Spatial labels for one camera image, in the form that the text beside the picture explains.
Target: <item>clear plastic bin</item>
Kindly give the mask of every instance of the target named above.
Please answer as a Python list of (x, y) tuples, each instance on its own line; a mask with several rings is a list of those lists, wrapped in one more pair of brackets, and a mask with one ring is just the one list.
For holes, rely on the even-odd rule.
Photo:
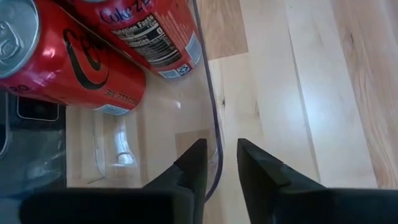
[[(190, 5), (197, 12), (194, 3)], [(203, 54), (197, 67), (182, 78), (166, 80), (147, 72), (144, 99), (127, 115), (68, 107), (68, 187), (143, 187), (205, 138), (209, 198), (220, 179), (222, 148)]]

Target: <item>soda can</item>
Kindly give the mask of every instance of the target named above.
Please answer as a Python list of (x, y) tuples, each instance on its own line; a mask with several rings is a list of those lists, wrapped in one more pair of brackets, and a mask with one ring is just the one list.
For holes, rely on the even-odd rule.
[(0, 1), (0, 86), (19, 96), (121, 115), (144, 72), (48, 0)]
[(201, 58), (198, 29), (186, 0), (74, 0), (90, 26), (165, 78), (189, 73)]

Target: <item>light wood surface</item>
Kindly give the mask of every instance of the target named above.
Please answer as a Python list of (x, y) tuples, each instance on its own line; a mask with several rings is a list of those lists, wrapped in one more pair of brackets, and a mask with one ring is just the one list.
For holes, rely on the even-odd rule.
[[(249, 223), (238, 138), (327, 187), (398, 188), (396, 0), (197, 1), (224, 146), (204, 223)], [(69, 183), (139, 187), (196, 138), (215, 142), (204, 72), (176, 82), (150, 77), (140, 108), (122, 118), (69, 108)], [(107, 158), (118, 158), (115, 133), (125, 133), (119, 139), (136, 164), (109, 167)]]
[[(199, 1), (207, 10), (202, 26), (230, 26), (208, 16), (225, 13), (214, 8), (223, 0)], [(248, 52), (210, 60), (225, 166), (218, 194), (206, 205), (219, 215), (210, 213), (205, 223), (249, 223), (236, 170), (237, 138), (327, 187), (397, 189), (398, 1), (240, 5), (243, 27), (236, 30), (245, 30)], [(211, 27), (203, 31), (205, 40), (214, 36)], [(234, 31), (217, 35), (228, 39)], [(206, 43), (207, 51), (216, 55), (213, 44)]]

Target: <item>nutrition facts label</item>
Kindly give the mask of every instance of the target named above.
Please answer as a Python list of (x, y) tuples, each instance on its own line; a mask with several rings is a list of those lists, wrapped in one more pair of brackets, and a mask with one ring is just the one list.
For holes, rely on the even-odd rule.
[(134, 48), (153, 67), (165, 67), (182, 58), (153, 15), (148, 15), (131, 27), (113, 30), (112, 33)]

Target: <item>can lid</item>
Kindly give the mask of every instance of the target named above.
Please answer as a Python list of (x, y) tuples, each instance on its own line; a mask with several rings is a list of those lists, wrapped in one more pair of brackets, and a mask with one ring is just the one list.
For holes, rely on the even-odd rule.
[(32, 0), (0, 0), (0, 78), (11, 76), (30, 59), (39, 30)]

